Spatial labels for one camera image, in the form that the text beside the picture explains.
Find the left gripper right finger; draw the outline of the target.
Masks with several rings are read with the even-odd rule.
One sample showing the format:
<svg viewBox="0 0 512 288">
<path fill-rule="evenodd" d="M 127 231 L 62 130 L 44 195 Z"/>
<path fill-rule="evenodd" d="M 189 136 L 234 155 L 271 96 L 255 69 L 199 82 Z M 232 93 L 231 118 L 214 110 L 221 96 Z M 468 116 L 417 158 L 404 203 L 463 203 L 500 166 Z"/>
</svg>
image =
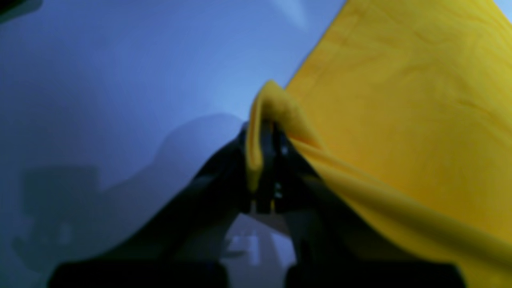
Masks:
<svg viewBox="0 0 512 288">
<path fill-rule="evenodd" d="M 453 264 L 392 244 L 327 188 L 276 123 L 261 124 L 260 211 L 284 218 L 297 263 L 287 288 L 464 288 Z"/>
</svg>

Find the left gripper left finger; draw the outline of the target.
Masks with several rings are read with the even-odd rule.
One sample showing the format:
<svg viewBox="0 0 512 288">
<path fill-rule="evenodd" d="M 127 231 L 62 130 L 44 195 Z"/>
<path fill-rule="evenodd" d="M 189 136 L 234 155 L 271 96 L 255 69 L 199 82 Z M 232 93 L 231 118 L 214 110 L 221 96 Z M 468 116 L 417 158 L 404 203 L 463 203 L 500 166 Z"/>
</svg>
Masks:
<svg viewBox="0 0 512 288">
<path fill-rule="evenodd" d="M 220 262 L 224 237 L 250 210 L 246 189 L 248 124 L 219 149 L 188 186 L 139 231 L 88 260 L 54 271 L 50 288 L 228 288 Z"/>
</svg>

